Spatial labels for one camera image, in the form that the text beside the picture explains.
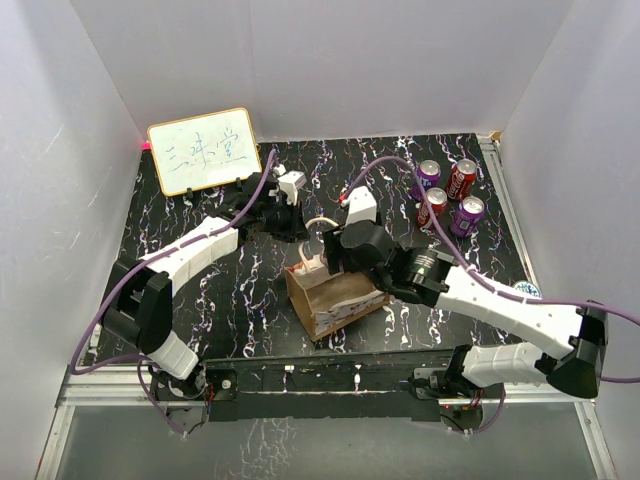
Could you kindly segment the patterned canvas tote bag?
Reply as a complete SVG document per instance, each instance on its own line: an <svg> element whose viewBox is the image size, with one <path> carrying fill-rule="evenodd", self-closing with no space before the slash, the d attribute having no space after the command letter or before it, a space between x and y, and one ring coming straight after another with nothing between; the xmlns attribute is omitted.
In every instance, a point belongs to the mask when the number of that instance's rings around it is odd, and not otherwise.
<svg viewBox="0 0 640 480"><path fill-rule="evenodd" d="M362 273L330 274L320 254L308 258L298 244L300 262L283 270L288 298L311 341L318 341L387 306L390 295Z"/></svg>

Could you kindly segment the red Coca-Cola can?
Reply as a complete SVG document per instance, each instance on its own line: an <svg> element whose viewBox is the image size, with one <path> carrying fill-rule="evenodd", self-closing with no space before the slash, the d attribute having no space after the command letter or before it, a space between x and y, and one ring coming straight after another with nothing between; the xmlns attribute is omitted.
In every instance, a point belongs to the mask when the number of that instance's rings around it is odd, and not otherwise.
<svg viewBox="0 0 640 480"><path fill-rule="evenodd" d="M433 219L438 220L446 210L448 197L444 190L432 187L426 191L426 200L422 201L417 210L417 225L420 228L431 228Z"/></svg>
<svg viewBox="0 0 640 480"><path fill-rule="evenodd" d="M468 159L458 161L452 168L445 193L450 200L461 201L466 198L477 178L477 164Z"/></svg>

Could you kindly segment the purple Fanta can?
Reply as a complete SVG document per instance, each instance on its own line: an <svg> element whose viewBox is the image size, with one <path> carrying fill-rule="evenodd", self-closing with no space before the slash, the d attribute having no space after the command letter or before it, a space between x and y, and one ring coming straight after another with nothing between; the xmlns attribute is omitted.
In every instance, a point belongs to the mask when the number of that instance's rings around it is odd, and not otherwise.
<svg viewBox="0 0 640 480"><path fill-rule="evenodd" d="M485 213L484 202L473 195L460 201L454 211L449 231L458 238L469 237L477 228Z"/></svg>
<svg viewBox="0 0 640 480"><path fill-rule="evenodd" d="M418 179L414 181L410 194L416 202L420 202L422 200L420 186L425 192L436 187L441 176L441 168L438 162L425 160L417 166L416 173Z"/></svg>

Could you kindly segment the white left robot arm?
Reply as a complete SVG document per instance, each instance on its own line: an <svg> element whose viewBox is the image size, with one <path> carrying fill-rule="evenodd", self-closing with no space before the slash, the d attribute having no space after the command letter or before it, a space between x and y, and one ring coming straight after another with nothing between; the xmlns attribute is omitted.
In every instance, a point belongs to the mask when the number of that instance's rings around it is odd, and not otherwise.
<svg viewBox="0 0 640 480"><path fill-rule="evenodd" d="M202 270L260 234L286 243L307 240L299 200L305 183L299 171L254 173L185 236L141 259L119 258L109 286L121 289L99 315L100 325L154 362L182 397L200 396L207 376L198 355L173 330L173 298Z"/></svg>

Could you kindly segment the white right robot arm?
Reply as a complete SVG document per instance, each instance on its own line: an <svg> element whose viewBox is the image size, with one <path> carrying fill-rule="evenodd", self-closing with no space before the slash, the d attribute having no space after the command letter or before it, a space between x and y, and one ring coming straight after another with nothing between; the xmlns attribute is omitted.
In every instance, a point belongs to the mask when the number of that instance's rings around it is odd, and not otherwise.
<svg viewBox="0 0 640 480"><path fill-rule="evenodd" d="M473 278L451 255L405 248L371 220L323 235L330 273L362 273L380 291L411 304L462 314L514 334L520 343L455 348L443 376L466 397L498 383L547 383L577 398L599 393L608 343L603 307L543 305L516 290Z"/></svg>

